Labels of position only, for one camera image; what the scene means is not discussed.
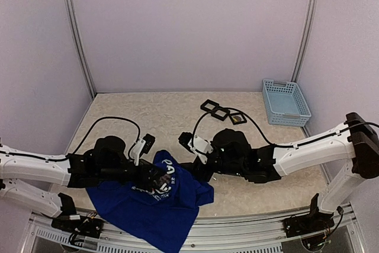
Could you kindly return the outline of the blue printed t-shirt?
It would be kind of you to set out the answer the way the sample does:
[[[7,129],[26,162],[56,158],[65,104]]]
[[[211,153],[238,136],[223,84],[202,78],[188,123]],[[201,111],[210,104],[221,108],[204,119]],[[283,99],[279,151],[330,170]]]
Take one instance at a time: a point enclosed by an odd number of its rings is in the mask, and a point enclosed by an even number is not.
[[[167,151],[156,152],[154,165],[169,175],[167,191],[144,191],[128,182],[103,182],[86,189],[97,213],[117,228],[162,252],[179,252],[200,206],[214,201],[214,188],[197,181]]]

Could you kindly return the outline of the sunset painting round brooch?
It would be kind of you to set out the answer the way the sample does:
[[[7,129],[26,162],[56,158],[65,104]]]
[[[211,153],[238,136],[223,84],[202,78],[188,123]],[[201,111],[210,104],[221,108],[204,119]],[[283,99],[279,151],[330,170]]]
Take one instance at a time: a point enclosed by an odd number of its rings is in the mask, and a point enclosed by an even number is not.
[[[242,121],[241,116],[232,116],[232,119],[233,119],[234,122],[240,122],[240,121]]]

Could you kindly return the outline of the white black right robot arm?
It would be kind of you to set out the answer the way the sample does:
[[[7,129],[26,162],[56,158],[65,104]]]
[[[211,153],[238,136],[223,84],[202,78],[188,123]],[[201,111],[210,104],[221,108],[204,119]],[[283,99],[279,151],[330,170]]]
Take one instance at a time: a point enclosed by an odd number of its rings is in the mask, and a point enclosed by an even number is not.
[[[265,184],[305,168],[344,160],[345,166],[323,193],[313,197],[311,212],[303,218],[303,227],[314,232],[357,186],[378,177],[376,127],[357,113],[349,113],[345,122],[324,133],[284,145],[269,142],[252,148],[245,134],[233,129],[218,132],[210,142],[190,132],[181,133],[178,141],[196,156],[183,166],[200,181],[209,181],[218,173]]]

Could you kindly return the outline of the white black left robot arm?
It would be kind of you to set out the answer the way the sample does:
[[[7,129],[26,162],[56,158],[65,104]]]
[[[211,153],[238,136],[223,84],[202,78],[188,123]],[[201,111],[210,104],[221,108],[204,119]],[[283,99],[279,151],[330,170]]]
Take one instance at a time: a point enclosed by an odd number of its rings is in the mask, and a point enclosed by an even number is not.
[[[153,136],[139,139],[131,157],[124,154],[126,144],[116,136],[96,141],[83,154],[38,155],[1,145],[1,198],[26,206],[50,218],[59,218],[70,232],[77,232],[83,220],[76,214],[72,197],[44,191],[28,181],[42,181],[67,188],[97,187],[102,182],[132,182],[151,193],[167,189],[166,172],[140,159],[154,143]]]

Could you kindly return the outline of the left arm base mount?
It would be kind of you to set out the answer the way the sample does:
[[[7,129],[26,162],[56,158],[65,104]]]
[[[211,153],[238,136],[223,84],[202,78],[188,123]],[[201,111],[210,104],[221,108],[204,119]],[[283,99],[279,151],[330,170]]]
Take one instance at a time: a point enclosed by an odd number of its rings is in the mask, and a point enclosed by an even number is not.
[[[99,238],[104,221],[94,215],[60,215],[52,219],[51,227],[81,236]]]

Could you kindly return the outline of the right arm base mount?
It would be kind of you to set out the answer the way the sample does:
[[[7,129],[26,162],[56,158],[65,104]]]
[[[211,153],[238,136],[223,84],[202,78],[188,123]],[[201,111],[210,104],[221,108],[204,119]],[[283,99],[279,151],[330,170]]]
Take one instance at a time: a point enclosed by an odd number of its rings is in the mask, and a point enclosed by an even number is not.
[[[322,213],[317,201],[311,201],[310,210],[307,214],[292,215],[282,221],[287,238],[306,235],[320,230],[331,229],[335,225],[334,213]]]

